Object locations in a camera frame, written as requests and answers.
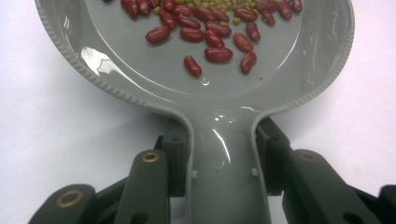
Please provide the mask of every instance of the brass insert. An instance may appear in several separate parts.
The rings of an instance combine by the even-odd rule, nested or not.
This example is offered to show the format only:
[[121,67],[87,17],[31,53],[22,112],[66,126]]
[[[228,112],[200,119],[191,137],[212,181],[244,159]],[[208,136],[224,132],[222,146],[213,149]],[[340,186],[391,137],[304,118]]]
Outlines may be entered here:
[[150,152],[143,156],[142,160],[145,162],[155,162],[160,159],[160,155],[155,152]]
[[303,161],[315,161],[317,159],[317,156],[311,153],[304,152],[300,154],[300,158]]
[[84,193],[79,189],[69,190],[56,200],[56,205],[62,208],[70,207],[78,203],[83,195]]

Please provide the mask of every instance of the ladle handle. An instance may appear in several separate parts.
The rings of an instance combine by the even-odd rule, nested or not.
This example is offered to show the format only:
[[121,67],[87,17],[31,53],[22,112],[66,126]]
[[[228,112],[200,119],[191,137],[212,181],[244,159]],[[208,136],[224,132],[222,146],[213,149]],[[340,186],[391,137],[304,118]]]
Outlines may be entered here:
[[271,223],[250,120],[227,110],[196,114],[190,127],[187,223]]

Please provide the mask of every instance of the kidney bean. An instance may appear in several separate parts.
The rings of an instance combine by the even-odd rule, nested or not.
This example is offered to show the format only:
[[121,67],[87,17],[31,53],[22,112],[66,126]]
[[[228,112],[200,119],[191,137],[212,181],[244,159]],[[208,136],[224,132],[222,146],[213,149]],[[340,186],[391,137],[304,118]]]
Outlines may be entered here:
[[175,7],[175,0],[163,0],[163,9],[172,11]]
[[183,16],[190,16],[192,14],[192,8],[186,5],[177,5],[173,9],[172,13],[174,16],[178,16],[178,14],[182,14]]
[[168,26],[171,29],[177,26],[176,18],[168,11],[162,10],[160,12],[160,20],[163,25]]
[[303,11],[303,3],[301,0],[290,0],[290,6],[294,12],[299,13]]
[[211,30],[220,37],[227,37],[231,34],[232,30],[228,25],[221,25],[213,21],[209,21],[205,24],[206,30]]
[[259,0],[256,2],[256,10],[262,12],[265,10],[265,6],[267,5],[268,0]]
[[206,39],[206,43],[209,47],[212,48],[224,48],[224,41],[218,36],[216,35],[215,32],[211,31],[211,30],[207,30],[205,32],[205,39]]
[[241,21],[255,21],[257,20],[257,13],[246,7],[237,7],[235,10],[236,17],[240,18]]
[[264,10],[267,10],[271,13],[276,12],[279,9],[279,3],[276,0],[268,0],[267,5]]
[[250,69],[256,64],[257,55],[254,52],[247,53],[241,61],[241,70],[243,73],[247,74],[250,72]]
[[206,7],[195,7],[192,13],[196,18],[204,22],[216,20],[215,15]]
[[292,16],[289,0],[280,0],[279,13],[285,20],[290,20]]
[[149,13],[151,12],[151,8],[149,7],[149,1],[148,0],[137,0],[137,9],[142,16],[148,16]]
[[247,23],[247,34],[253,41],[259,41],[262,38],[259,32],[259,28],[257,28],[256,22],[254,21],[250,21]]
[[180,29],[180,36],[190,42],[199,42],[204,39],[204,32],[199,29],[183,27]]
[[121,6],[132,19],[135,20],[139,15],[137,4],[134,0],[121,0]]
[[235,33],[233,35],[233,42],[240,50],[244,52],[251,52],[254,49],[250,40],[248,40],[248,38],[242,33]]
[[148,0],[150,7],[155,8],[161,4],[161,0]]
[[215,15],[218,21],[230,21],[230,17],[228,17],[227,13],[225,13],[223,10],[220,10],[216,7],[210,7],[209,10],[213,13],[213,15]]
[[201,67],[190,55],[184,57],[184,66],[194,77],[198,77],[202,73]]
[[262,19],[270,26],[274,26],[275,25],[274,15],[271,12],[267,11],[267,10],[264,10],[262,12]]
[[212,63],[225,63],[233,57],[233,51],[227,48],[206,48],[205,57]]
[[151,44],[158,44],[166,40],[171,34],[171,29],[167,26],[159,26],[146,34],[146,40]]
[[177,21],[183,27],[190,27],[190,28],[194,28],[194,29],[201,28],[201,23],[199,23],[198,21],[196,21],[193,18],[184,16],[183,14],[178,14]]

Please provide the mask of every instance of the white surface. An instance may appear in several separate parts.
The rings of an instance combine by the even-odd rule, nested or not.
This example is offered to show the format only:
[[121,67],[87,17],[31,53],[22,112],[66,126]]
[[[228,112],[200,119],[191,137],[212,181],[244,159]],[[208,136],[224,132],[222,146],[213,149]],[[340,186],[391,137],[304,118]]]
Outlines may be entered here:
[[[353,5],[355,40],[339,78],[273,119],[293,148],[315,150],[348,184],[376,195],[396,184],[396,2]],[[127,176],[167,118],[82,78],[51,43],[34,1],[0,6],[0,223],[27,223],[57,189],[101,190]],[[284,223],[279,201],[270,200],[274,223]],[[178,209],[175,223],[181,216]]]

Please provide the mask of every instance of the black plastic part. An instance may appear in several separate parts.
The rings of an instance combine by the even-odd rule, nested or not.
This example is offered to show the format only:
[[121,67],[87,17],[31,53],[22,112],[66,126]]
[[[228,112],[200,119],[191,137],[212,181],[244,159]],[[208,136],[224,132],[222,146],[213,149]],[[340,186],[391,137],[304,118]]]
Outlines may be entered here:
[[168,159],[170,197],[184,197],[186,194],[187,142],[184,126],[171,119],[166,134],[158,138],[154,147],[163,151]]
[[376,214],[384,224],[396,223],[396,185],[381,189],[376,203]]
[[126,181],[127,178],[124,178],[96,194],[97,208],[100,211],[96,224],[113,223]]
[[29,224],[86,224],[97,217],[95,190],[88,185],[70,185],[54,192]]
[[289,224],[380,223],[318,153],[294,150],[287,160],[286,174],[283,200]]
[[291,152],[290,141],[271,119],[263,119],[256,128],[256,143],[267,193],[279,196],[283,190],[284,163]]
[[165,153],[139,153],[123,189],[114,224],[168,224],[168,169]]

